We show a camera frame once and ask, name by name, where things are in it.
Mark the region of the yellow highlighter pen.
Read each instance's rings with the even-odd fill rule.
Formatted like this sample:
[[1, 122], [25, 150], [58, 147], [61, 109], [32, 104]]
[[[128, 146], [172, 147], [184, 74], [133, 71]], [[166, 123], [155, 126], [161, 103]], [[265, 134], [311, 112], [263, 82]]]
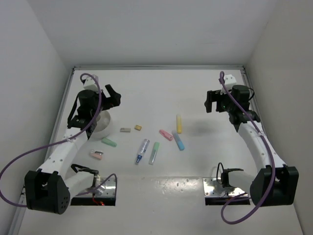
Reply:
[[182, 120], [181, 120], [180, 114], [176, 115], [176, 124], [177, 124], [177, 133], [181, 134], [182, 133]]

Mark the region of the blue highlighter pen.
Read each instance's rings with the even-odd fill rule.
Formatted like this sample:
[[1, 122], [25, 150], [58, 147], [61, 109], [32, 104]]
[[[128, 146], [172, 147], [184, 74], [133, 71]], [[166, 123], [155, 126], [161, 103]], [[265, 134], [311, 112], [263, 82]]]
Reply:
[[177, 143], [177, 146], [178, 146], [179, 150], [183, 151], [185, 149], [185, 147], [184, 147], [184, 144], [183, 144], [182, 140], [180, 139], [177, 131], [173, 130], [172, 131], [172, 135], [173, 135], [173, 137], [174, 137], [174, 139], [175, 139], [175, 141]]

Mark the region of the pink highlighter pen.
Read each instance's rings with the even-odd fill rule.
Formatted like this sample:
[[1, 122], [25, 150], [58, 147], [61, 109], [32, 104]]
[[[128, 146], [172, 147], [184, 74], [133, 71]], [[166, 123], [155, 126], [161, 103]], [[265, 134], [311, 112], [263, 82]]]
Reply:
[[168, 141], [172, 141], [173, 140], [173, 136], [171, 134], [169, 134], [168, 132], [166, 132], [165, 130], [160, 129], [159, 133], [165, 137]]

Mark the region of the green highlighter pen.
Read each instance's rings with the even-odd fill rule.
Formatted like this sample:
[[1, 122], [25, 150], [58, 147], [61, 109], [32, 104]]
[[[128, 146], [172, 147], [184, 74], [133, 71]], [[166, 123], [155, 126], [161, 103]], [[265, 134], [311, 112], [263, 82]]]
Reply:
[[157, 152], [159, 149], [159, 142], [155, 142], [153, 145], [153, 149], [151, 151], [150, 159], [149, 159], [149, 164], [153, 165], [157, 156]]

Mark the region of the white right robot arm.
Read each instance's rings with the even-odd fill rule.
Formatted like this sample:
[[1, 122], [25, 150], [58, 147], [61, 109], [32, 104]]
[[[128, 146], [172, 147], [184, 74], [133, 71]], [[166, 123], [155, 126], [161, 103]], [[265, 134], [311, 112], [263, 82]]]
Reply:
[[229, 121], [245, 141], [257, 168], [257, 175], [246, 174], [240, 168], [223, 169], [219, 183], [223, 188], [238, 187], [251, 196], [257, 205], [265, 196], [262, 206], [291, 205], [294, 201], [299, 173], [296, 167], [287, 164], [278, 156], [262, 129], [261, 120], [250, 110], [250, 89], [234, 85], [230, 94], [221, 90], [208, 91], [204, 103], [207, 113], [227, 112]]

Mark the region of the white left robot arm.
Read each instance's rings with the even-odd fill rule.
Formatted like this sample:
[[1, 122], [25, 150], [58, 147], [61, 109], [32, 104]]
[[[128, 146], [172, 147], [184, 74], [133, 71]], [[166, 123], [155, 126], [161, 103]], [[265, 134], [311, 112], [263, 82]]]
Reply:
[[112, 130], [108, 109], [119, 106], [121, 95], [111, 85], [109, 93], [91, 89], [78, 93], [67, 119], [64, 143], [56, 146], [48, 159], [24, 178], [26, 205], [30, 210], [63, 214], [73, 197], [97, 186], [99, 172], [73, 164], [81, 147], [89, 140], [107, 137]]

